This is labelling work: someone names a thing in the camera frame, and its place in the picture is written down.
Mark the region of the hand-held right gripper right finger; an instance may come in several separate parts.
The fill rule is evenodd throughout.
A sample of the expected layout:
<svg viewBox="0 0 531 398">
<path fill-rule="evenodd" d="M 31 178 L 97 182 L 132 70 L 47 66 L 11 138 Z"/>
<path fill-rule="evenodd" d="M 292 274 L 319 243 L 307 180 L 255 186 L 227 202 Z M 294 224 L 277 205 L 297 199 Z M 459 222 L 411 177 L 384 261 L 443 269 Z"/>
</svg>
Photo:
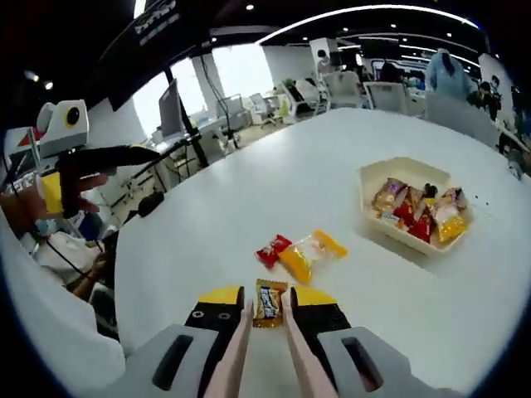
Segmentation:
<svg viewBox="0 0 531 398">
<path fill-rule="evenodd" d="M 412 390 L 406 357 L 367 328 L 353 327 L 320 290 L 290 289 L 289 346 L 303 392 Z"/>
</svg>

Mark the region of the person's left hand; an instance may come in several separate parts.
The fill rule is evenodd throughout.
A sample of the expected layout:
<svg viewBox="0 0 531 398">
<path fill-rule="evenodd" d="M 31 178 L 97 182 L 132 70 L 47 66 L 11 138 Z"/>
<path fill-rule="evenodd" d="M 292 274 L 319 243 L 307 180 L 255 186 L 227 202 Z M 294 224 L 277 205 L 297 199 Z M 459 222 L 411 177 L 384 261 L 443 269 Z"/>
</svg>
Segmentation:
<svg viewBox="0 0 531 398">
<path fill-rule="evenodd" d="M 75 183 L 77 206 L 81 211 L 97 213 L 100 211 L 98 205 L 85 199 L 81 193 L 90 191 L 94 188 L 105 185 L 108 182 L 108 176 L 105 174 L 95 174 L 84 177 Z M 22 230 L 31 230 L 37 221 L 62 218 L 63 212 L 49 211 L 44 197 L 44 185 L 42 178 L 37 176 L 31 187 L 25 188 L 19 193 L 22 200 Z"/>
</svg>

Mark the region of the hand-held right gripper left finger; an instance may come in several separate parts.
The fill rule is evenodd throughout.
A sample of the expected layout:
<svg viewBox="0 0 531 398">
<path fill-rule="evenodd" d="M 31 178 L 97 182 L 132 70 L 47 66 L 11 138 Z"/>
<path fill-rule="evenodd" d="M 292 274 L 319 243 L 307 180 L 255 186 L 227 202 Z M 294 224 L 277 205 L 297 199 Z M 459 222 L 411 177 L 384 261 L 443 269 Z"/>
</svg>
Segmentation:
<svg viewBox="0 0 531 398">
<path fill-rule="evenodd" d="M 161 391 L 205 392 L 241 321 L 245 289 L 233 285 L 201 296 L 183 325 L 173 325 L 152 383 Z"/>
</svg>

